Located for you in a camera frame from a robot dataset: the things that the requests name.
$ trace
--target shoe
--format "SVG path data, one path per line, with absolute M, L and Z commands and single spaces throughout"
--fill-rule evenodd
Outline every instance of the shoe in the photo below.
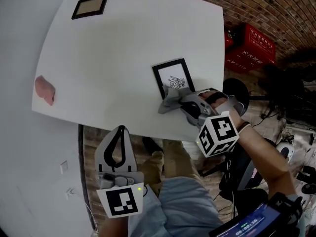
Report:
M 152 138 L 149 138 L 149 137 L 143 137 L 143 144 L 146 148 L 146 150 L 152 155 L 153 152 L 156 152 L 156 151 L 161 151 L 163 152 L 162 148 L 160 146 L 158 146 L 156 144 L 156 142 L 152 139 Z

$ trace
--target khaki pants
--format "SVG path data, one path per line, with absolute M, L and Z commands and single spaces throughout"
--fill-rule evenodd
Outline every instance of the khaki pants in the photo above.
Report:
M 140 167 L 144 173 L 144 185 L 149 184 L 156 195 L 162 187 L 161 172 L 164 165 L 164 175 L 166 178 L 171 177 L 190 177 L 203 182 L 195 168 L 189 154 L 183 148 L 179 141 L 163 141 L 163 152 L 156 151 L 152 157 L 145 161 Z

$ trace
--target bracelet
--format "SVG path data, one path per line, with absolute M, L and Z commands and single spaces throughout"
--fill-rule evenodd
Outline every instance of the bracelet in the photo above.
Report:
M 241 124 L 241 126 L 237 129 L 238 134 L 240 134 L 247 126 L 250 126 L 250 123 L 245 121 Z

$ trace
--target pink cloth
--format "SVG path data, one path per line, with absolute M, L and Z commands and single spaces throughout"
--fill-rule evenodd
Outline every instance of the pink cloth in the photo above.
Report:
M 43 76 L 39 76 L 35 79 L 35 91 L 36 94 L 43 98 L 50 106 L 54 103 L 55 87 Z

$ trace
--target white table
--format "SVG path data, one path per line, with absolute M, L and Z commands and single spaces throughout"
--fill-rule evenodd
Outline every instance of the white table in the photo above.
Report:
M 33 91 L 32 110 L 131 134 L 195 140 L 180 110 L 161 115 L 151 66 L 184 58 L 196 90 L 223 86 L 221 7 L 201 0 L 107 0 L 103 15 L 72 20 L 64 0 L 47 33 L 36 77 L 56 88 L 49 106 Z

